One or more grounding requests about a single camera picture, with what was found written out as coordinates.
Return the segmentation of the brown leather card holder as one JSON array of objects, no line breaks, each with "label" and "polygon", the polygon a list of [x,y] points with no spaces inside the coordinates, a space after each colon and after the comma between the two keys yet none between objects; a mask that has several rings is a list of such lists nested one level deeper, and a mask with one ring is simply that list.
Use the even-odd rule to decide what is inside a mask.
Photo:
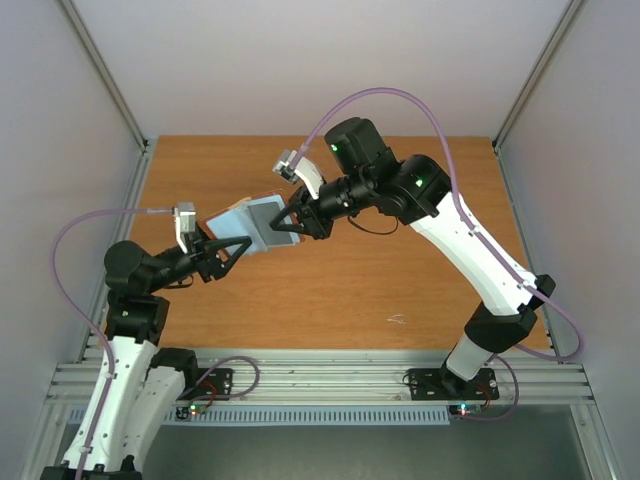
[{"label": "brown leather card holder", "polygon": [[245,197],[216,214],[199,219],[198,226],[211,239],[248,236],[251,245],[246,255],[293,247],[303,242],[299,234],[275,231],[269,225],[285,208],[285,202],[282,190]]}]

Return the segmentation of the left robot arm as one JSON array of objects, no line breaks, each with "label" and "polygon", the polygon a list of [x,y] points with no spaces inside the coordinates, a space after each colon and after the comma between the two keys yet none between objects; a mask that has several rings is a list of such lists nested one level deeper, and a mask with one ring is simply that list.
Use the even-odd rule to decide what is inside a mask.
[{"label": "left robot arm", "polygon": [[247,236],[211,240],[200,231],[158,255],[129,240],[104,257],[108,288],[102,365],[76,436],[44,479],[139,479],[165,415],[195,395],[202,375],[194,351],[162,348],[170,303],[158,291],[193,274],[226,276],[251,246]]}]

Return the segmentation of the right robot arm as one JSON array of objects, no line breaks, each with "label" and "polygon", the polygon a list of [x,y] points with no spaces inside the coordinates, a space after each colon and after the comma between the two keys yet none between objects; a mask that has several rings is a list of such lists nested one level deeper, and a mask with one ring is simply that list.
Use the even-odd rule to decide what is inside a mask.
[{"label": "right robot arm", "polygon": [[342,176],[327,182],[313,162],[284,151],[273,170],[301,186],[271,228],[326,239],[335,220],[374,207],[438,248],[481,298],[435,380],[445,398],[462,398],[487,361],[529,336],[555,281],[534,275],[506,253],[454,194],[451,178],[435,160],[421,154],[397,160],[370,120],[345,120],[324,141]]}]

